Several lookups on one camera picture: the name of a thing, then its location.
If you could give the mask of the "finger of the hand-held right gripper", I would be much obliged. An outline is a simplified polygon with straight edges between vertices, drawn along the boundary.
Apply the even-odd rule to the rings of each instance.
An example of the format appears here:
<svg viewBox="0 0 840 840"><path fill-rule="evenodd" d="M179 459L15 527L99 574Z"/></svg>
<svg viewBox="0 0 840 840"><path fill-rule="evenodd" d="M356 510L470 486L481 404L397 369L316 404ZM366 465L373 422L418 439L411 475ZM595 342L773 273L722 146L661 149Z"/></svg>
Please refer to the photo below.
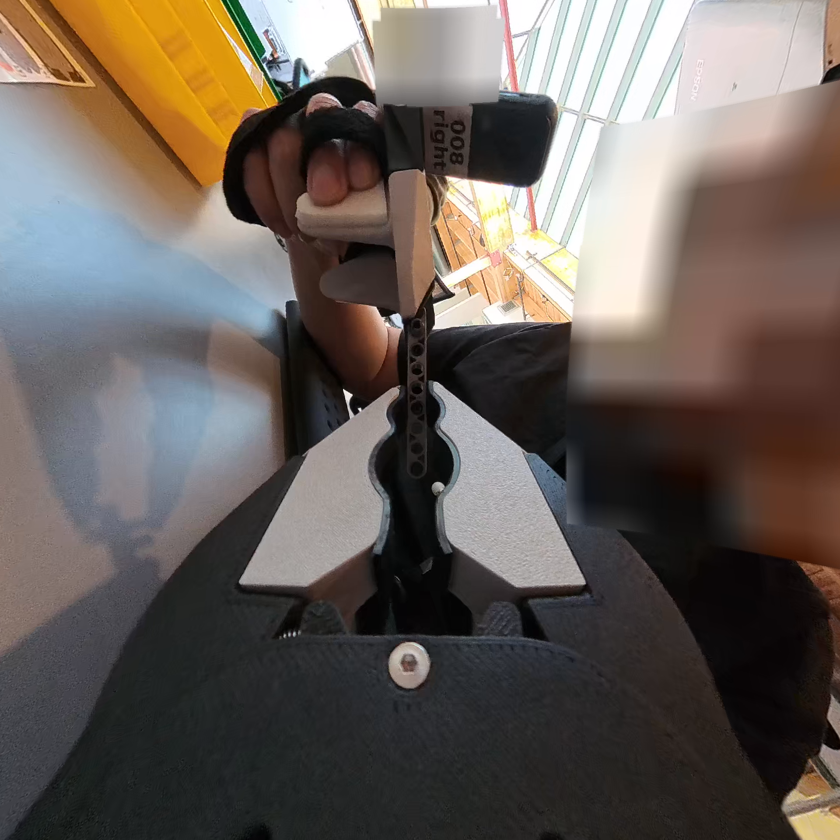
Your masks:
<svg viewBox="0 0 840 840"><path fill-rule="evenodd" d="M396 260L392 251L365 251L326 271L324 297L371 307L400 307Z"/></svg>
<svg viewBox="0 0 840 840"><path fill-rule="evenodd" d="M430 195L420 170L391 174L391 222L398 312L416 316L435 277Z"/></svg>

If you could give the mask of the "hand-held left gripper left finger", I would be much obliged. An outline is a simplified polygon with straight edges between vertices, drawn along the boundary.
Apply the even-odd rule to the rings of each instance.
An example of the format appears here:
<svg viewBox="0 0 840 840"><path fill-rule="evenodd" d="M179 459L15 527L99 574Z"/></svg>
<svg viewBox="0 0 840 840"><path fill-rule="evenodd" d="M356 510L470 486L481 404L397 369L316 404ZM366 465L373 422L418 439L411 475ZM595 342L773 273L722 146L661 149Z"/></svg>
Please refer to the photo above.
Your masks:
<svg viewBox="0 0 840 840"><path fill-rule="evenodd" d="M305 455L239 578L247 592L334 604L354 617L375 593L371 556L385 502L375 455L392 433L392 388Z"/></svg>

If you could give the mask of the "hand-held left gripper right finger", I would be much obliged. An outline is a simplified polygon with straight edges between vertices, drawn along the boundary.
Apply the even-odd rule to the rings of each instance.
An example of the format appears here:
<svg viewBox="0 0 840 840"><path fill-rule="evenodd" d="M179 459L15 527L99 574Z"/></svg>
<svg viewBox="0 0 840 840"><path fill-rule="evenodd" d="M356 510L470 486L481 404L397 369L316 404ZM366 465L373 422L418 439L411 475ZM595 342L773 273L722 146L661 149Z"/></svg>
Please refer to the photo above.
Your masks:
<svg viewBox="0 0 840 840"><path fill-rule="evenodd" d="M518 444L438 383L436 430L453 473L435 503L449 590L473 616L494 602L578 595L585 577Z"/></svg>

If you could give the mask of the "person's right hand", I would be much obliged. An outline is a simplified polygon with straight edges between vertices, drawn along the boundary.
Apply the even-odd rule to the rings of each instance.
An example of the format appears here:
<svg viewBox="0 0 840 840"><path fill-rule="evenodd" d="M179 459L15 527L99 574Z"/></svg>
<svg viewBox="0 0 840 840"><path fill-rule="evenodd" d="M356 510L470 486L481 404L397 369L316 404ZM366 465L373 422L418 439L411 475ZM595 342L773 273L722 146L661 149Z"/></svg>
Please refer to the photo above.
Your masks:
<svg viewBox="0 0 840 840"><path fill-rule="evenodd" d="M331 140L310 155L301 173L301 132L292 120L275 130L244 162L246 195L259 221L290 248L297 240L341 255L345 244L315 239L300 232L297 204L301 194L315 206L341 203L351 192L372 189L382 178L375 155L357 143Z"/></svg>

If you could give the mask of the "black perforated panel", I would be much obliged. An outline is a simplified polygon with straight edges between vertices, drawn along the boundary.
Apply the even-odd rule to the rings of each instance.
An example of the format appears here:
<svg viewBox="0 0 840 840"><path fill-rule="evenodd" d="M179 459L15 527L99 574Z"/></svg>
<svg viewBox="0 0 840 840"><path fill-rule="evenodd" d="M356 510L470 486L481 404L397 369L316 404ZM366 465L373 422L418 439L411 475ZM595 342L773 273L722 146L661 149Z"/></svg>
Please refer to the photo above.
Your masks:
<svg viewBox="0 0 840 840"><path fill-rule="evenodd" d="M305 454L350 419L340 382L303 324L297 301L280 316L283 434L288 458Z"/></svg>

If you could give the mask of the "white projector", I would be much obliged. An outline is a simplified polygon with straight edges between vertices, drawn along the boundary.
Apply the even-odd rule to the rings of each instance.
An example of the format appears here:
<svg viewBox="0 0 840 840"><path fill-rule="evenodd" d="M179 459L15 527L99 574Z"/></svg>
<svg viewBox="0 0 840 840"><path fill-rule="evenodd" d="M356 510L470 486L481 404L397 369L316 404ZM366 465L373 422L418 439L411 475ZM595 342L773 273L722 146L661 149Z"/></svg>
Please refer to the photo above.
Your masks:
<svg viewBox="0 0 840 840"><path fill-rule="evenodd" d="M695 2L675 114L812 88L838 74L838 2Z"/></svg>

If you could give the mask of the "yellow plastic bin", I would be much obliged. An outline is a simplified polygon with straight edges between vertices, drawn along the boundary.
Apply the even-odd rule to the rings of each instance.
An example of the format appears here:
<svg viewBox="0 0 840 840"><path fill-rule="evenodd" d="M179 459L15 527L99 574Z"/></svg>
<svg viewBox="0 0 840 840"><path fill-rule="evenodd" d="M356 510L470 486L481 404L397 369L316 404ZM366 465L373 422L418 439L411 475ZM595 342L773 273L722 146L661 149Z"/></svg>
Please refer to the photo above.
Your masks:
<svg viewBox="0 0 840 840"><path fill-rule="evenodd" d="M248 109L278 101L240 2L53 1L202 186Z"/></svg>

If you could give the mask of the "printed paper sheet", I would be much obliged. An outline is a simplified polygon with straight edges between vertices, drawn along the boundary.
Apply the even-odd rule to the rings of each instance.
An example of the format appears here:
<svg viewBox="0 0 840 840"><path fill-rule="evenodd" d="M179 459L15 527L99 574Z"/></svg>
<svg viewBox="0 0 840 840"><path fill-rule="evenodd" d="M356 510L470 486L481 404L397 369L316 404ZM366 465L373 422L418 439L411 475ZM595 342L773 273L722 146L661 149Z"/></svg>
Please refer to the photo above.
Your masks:
<svg viewBox="0 0 840 840"><path fill-rule="evenodd" d="M1 82L95 87L64 42L27 1L1 2Z"/></svg>

